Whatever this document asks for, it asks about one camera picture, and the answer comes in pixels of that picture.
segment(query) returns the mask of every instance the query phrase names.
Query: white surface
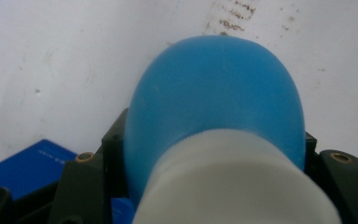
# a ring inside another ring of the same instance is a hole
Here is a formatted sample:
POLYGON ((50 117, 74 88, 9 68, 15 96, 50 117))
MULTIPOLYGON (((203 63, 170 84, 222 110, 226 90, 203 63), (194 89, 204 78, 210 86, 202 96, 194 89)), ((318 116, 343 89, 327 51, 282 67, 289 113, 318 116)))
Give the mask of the white surface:
POLYGON ((162 50, 222 32, 285 64, 318 149, 358 157, 358 1, 0 0, 0 160, 42 138, 96 150, 162 50))
POLYGON ((327 195, 271 143, 220 129, 163 154, 133 223, 337 224, 340 218, 327 195))

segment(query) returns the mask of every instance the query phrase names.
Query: blue panel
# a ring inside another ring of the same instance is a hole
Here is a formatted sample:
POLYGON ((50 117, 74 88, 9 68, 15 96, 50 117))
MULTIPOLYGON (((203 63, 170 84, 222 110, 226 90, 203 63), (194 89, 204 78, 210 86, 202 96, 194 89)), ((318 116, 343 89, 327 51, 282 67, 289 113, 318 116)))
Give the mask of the blue panel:
POLYGON ((135 211, 127 198, 114 198, 111 200, 114 224, 131 224, 135 211))
POLYGON ((0 162, 0 187, 10 190, 14 200, 58 180, 65 161, 76 154, 42 140, 0 162))
POLYGON ((134 205, 167 148, 222 128, 255 133, 304 166, 301 103, 272 53, 230 36, 189 38, 161 53, 139 82, 127 118, 125 162, 134 205))

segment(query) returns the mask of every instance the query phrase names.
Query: white cylinder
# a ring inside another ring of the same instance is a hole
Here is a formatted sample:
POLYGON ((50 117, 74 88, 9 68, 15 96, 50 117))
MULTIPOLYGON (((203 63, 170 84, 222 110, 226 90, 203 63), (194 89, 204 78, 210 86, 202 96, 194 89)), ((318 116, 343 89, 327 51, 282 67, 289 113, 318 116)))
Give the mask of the white cylinder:
POLYGON ((340 223, 335 206, 275 146, 212 130, 156 164, 133 223, 340 223))

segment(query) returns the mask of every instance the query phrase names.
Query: dark marks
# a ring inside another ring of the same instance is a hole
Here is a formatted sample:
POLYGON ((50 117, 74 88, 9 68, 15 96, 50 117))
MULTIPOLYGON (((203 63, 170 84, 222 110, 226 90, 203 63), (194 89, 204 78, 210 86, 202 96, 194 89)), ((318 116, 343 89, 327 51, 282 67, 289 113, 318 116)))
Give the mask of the dark marks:
POLYGON ((230 30, 230 29, 232 29, 232 30, 241 30, 241 31, 245 30, 242 27, 240 27, 239 25, 231 23, 230 20, 220 20, 219 22, 220 22, 220 24, 222 24, 228 30, 230 30))
POLYGON ((237 17, 238 19, 243 20, 243 16, 240 14, 239 11, 234 10, 234 9, 231 9, 231 10, 229 11, 229 13, 230 13, 231 15, 237 17))
POLYGON ((285 26, 285 25, 282 25, 282 28, 283 28, 283 30, 285 30, 285 31, 289 31, 289 27, 287 27, 287 26, 285 26))
POLYGON ((255 13, 255 7, 251 7, 249 4, 244 4, 241 1, 235 1, 235 5, 246 8, 246 10, 250 11, 252 15, 255 13))

